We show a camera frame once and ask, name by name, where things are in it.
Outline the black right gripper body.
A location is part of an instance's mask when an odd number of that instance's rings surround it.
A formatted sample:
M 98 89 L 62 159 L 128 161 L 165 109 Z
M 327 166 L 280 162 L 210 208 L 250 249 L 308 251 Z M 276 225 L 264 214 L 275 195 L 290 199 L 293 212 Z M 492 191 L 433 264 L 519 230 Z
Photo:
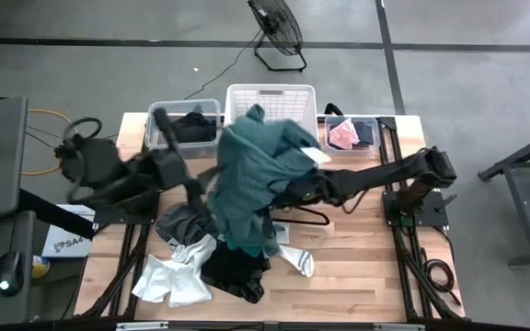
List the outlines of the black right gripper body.
M 342 197 L 329 172 L 315 172 L 293 180 L 287 186 L 287 202 L 290 206 L 319 202 L 340 206 Z

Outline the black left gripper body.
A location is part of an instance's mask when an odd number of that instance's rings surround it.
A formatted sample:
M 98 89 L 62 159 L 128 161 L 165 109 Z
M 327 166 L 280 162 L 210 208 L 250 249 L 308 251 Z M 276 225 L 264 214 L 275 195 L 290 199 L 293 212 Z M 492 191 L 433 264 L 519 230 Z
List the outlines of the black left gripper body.
M 156 166 L 158 186 L 161 189 L 171 189 L 190 180 L 187 165 L 177 151 L 153 150 L 152 160 Z

